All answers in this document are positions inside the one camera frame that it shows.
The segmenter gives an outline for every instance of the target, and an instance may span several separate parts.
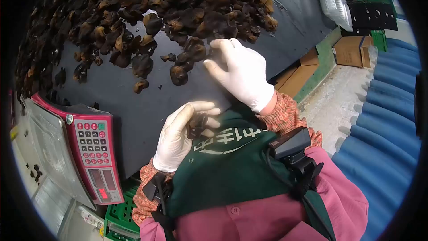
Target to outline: worker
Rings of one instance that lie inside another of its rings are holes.
[[[270,171],[263,152],[268,143],[307,123],[299,118],[296,102],[267,83],[265,59],[237,39],[210,45],[221,51],[227,71],[208,59],[205,67],[247,107],[220,115],[214,103],[195,101],[168,116],[155,156],[140,170],[142,183],[134,196],[132,218],[141,240],[360,240],[367,199],[321,147],[320,131],[308,128],[311,140],[304,152],[317,166],[324,164],[303,192],[311,204],[294,197]],[[187,124],[197,112],[209,115],[210,129],[202,132],[205,138],[191,141]],[[276,173],[292,180],[283,163],[269,158]],[[160,219],[154,218],[161,214],[156,211],[160,201],[150,201],[143,192],[158,172],[173,185],[162,205],[167,215]]]

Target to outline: black conveyor belt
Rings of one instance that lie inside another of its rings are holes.
[[[279,26],[274,34],[264,30],[256,44],[243,45],[252,48],[266,58],[266,75],[270,79],[286,69],[309,49],[323,40],[334,28],[335,23],[322,14],[319,0],[274,0],[273,17]],[[145,35],[142,22],[127,29],[136,35]],[[178,55],[181,47],[160,31],[154,39],[158,47],[151,57],[154,61],[152,72],[147,80],[150,86],[141,94],[133,91],[139,80],[132,74],[131,64],[122,69],[109,62],[110,55],[101,56],[104,64],[93,64],[88,70],[88,81],[79,84],[72,79],[78,65],[73,54],[79,47],[65,43],[59,67],[67,72],[65,87],[59,95],[72,104],[92,105],[98,102],[100,110],[110,112],[115,121],[115,154],[121,179],[128,178],[147,164],[156,151],[159,133],[165,118],[181,105],[193,100],[215,102],[222,110],[230,107],[230,95],[224,92],[204,69],[203,63],[195,64],[189,72],[186,85],[177,87],[169,77],[173,62],[163,62],[160,56],[174,53]]]

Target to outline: human hand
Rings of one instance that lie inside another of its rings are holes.
[[[228,72],[212,60],[205,60],[205,67],[238,100],[253,112],[260,113],[276,99],[274,86],[266,81],[266,60],[263,56],[244,47],[235,38],[216,39],[210,45],[221,50]]]
[[[194,101],[180,107],[168,116],[160,132],[158,149],[153,157],[153,166],[163,172],[174,172],[181,161],[189,153],[192,140],[187,137],[187,123],[196,113],[219,115],[220,109],[214,107],[214,103],[206,101]],[[218,128],[220,123],[208,117],[207,126]],[[202,135],[214,137],[214,133],[205,129]]]

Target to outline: shirt button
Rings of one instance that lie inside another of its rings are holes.
[[[231,212],[233,215],[238,215],[238,214],[239,214],[239,207],[232,207],[232,208],[230,209],[230,212]]]

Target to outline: pink shirt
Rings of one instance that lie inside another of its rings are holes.
[[[367,199],[331,161],[323,148],[311,147],[305,154],[317,164],[324,162],[315,183],[336,240],[360,240],[367,226]],[[283,194],[179,217],[175,236],[178,241],[326,240],[308,222],[302,204]],[[140,225],[140,237],[142,241],[165,240],[163,228],[153,218],[145,219]]]

